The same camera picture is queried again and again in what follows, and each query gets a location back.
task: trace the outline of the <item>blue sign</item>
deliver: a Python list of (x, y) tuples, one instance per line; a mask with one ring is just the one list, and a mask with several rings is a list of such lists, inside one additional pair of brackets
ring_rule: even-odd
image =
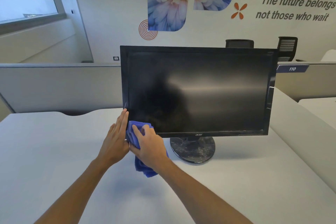
[(307, 68), (309, 67), (309, 65), (297, 65), (297, 64), (293, 64), (293, 65), (278, 65), (278, 68), (276, 69), (277, 73), (304, 73)]

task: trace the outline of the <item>folded blue cloth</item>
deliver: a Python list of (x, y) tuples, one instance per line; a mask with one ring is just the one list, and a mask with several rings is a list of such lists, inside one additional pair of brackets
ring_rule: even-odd
[[(146, 124), (150, 128), (153, 128), (153, 126), (150, 123), (138, 122), (138, 121), (133, 121), (133, 120), (130, 120), (128, 122), (128, 129), (126, 131), (126, 139), (138, 149), (140, 149), (140, 145), (139, 145), (138, 138), (134, 134), (132, 125), (136, 125), (136, 127), (140, 130), (140, 132), (142, 132), (141, 129)], [(147, 177), (153, 177), (157, 175), (157, 173), (152, 168), (146, 166), (137, 156), (135, 157), (135, 170), (139, 172), (143, 172), (144, 175), (146, 175)]]

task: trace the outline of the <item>person's left hand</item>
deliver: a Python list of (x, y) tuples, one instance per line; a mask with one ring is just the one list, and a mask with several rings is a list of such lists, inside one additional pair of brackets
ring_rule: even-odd
[(96, 160), (106, 169), (122, 160), (129, 152), (129, 144), (125, 140), (127, 121), (128, 111), (124, 109), (116, 123), (110, 127), (101, 146)]

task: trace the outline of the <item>person's right arm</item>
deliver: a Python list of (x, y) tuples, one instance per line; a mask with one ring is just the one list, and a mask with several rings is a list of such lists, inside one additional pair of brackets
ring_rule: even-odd
[(251, 224), (244, 215), (218, 197), (204, 185), (176, 166), (166, 155), (163, 139), (148, 125), (145, 135), (133, 125), (140, 150), (130, 150), (148, 167), (153, 168), (174, 190), (196, 224), (241, 223)]

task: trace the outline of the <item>round monitor base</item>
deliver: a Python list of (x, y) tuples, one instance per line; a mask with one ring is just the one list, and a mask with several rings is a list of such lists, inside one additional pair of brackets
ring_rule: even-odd
[(170, 146), (180, 159), (189, 163), (203, 163), (209, 160), (216, 149), (213, 137), (199, 137), (193, 141), (173, 137), (170, 138)]

